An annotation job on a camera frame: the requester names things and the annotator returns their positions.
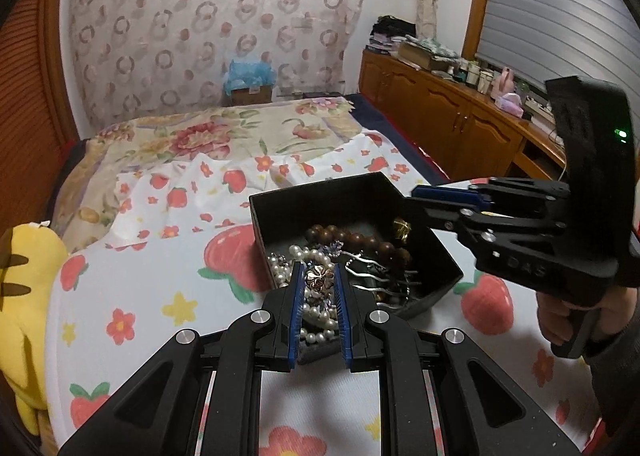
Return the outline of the blue bag on box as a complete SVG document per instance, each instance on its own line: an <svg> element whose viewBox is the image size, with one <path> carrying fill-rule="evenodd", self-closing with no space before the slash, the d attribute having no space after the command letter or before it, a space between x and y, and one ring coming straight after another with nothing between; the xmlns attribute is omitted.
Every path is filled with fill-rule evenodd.
<svg viewBox="0 0 640 456"><path fill-rule="evenodd" d="M224 95L229 105L270 103L277 76L266 62L232 60L224 81Z"/></svg>

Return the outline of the pink container on sideboard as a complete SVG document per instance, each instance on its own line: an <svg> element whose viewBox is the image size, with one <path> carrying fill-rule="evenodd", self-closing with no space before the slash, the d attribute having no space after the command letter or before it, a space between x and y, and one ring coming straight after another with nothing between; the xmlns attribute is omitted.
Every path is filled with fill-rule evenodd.
<svg viewBox="0 0 640 456"><path fill-rule="evenodd" d="M524 110L522 108L522 100L515 92L508 92L496 99L497 108L503 113L522 118Z"/></svg>

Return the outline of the window roller blind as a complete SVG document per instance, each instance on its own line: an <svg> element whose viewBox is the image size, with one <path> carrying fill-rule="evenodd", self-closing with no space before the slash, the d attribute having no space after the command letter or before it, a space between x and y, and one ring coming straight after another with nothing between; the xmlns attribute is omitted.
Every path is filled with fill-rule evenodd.
<svg viewBox="0 0 640 456"><path fill-rule="evenodd" d="M487 0L477 55L538 88L605 80L639 105L639 27L623 0Z"/></svg>

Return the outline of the strawberry print white sheet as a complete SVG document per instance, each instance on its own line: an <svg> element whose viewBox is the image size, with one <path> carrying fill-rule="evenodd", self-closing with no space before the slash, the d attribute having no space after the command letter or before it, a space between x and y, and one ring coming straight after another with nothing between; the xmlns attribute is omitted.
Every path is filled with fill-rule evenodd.
<svg viewBox="0 0 640 456"><path fill-rule="evenodd" d="M65 442L171 335L220 331L260 306L270 286L250 217L250 195L345 178L335 196L318 191L273 212L278 227L370 205L387 209L364 185L380 173L388 190L408 193L434 176L419 155L372 130L302 154L241 159L198 154L116 176L119 205L111 230L76 249L49 305L46 378L55 441ZM439 333L457 327L478 343L566 435L584 446L598 416L583 361L555 358L536 323L526 288L477 271L454 235L424 249L429 270L452 258L460 281L413 325Z"/></svg>

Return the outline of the wooden sideboard cabinet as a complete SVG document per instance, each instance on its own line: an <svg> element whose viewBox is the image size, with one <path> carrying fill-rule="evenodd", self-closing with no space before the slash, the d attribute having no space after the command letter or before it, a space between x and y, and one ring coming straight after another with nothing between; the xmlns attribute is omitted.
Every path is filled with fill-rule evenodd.
<svg viewBox="0 0 640 456"><path fill-rule="evenodd" d="M565 156L547 132L471 88L364 50L359 92L452 181L562 177Z"/></svg>

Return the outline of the folded clothes pile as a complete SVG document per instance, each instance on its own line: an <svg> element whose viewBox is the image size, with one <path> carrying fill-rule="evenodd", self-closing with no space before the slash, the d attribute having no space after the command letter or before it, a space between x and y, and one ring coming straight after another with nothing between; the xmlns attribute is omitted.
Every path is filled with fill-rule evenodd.
<svg viewBox="0 0 640 456"><path fill-rule="evenodd" d="M416 24L396 16L378 17L371 28L366 50L407 60L427 71L446 70L460 62L459 53L433 37L419 37Z"/></svg>

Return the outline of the silver purple brooch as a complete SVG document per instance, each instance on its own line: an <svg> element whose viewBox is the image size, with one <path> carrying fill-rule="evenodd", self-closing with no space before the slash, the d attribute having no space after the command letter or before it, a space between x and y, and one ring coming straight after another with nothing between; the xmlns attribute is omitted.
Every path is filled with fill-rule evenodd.
<svg viewBox="0 0 640 456"><path fill-rule="evenodd" d="M305 271L305 299L311 307L328 307L334 301L335 265L343 254L344 243L311 245L303 249Z"/></svg>

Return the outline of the floral bed quilt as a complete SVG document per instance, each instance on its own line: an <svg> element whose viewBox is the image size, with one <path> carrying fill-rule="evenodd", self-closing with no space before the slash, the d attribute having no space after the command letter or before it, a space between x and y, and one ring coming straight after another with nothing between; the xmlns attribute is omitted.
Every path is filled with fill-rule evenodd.
<svg viewBox="0 0 640 456"><path fill-rule="evenodd" d="M303 99L231 108L209 108L124 121L85 144L64 179L52 229L70 251L102 239L144 175L155 187L168 178L160 169L181 168L198 155L212 161L268 159L293 154L303 161L330 152L361 132L355 106L343 97Z"/></svg>

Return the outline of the brown louvered wardrobe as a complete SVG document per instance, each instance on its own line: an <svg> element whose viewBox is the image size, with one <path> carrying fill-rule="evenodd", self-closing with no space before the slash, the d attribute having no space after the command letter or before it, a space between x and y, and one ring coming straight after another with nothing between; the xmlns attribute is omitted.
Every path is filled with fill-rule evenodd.
<svg viewBox="0 0 640 456"><path fill-rule="evenodd" d="M1 25L1 228L49 218L79 141L63 72L61 0L15 0Z"/></svg>

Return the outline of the circle pattern lace curtain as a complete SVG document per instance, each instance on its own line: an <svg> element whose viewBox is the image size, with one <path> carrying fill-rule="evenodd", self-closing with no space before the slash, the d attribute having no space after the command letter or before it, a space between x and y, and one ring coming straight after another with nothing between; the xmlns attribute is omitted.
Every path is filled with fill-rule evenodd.
<svg viewBox="0 0 640 456"><path fill-rule="evenodd" d="M262 64L277 96L342 91L363 0L70 0L82 106L103 128L213 106Z"/></svg>

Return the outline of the black jewelry box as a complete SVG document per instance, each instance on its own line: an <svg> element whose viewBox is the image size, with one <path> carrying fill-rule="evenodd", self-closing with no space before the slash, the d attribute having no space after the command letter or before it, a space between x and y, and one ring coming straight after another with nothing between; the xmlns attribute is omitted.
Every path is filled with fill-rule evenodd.
<svg viewBox="0 0 640 456"><path fill-rule="evenodd" d="M463 272L431 229L407 231L407 198L382 173L313 182L250 198L255 239L273 288L290 283L303 249L342 241L352 286L369 291L379 308L402 319L432 309ZM299 363L340 350L336 306L305 299Z"/></svg>

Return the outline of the yellow plush toy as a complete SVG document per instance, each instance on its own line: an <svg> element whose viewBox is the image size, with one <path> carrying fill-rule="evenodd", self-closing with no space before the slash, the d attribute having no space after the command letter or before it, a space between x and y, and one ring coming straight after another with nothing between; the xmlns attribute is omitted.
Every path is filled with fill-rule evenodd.
<svg viewBox="0 0 640 456"><path fill-rule="evenodd" d="M1 372L33 436L48 409L44 337L52 285L66 259L62 239L43 223L20 224L1 236Z"/></svg>

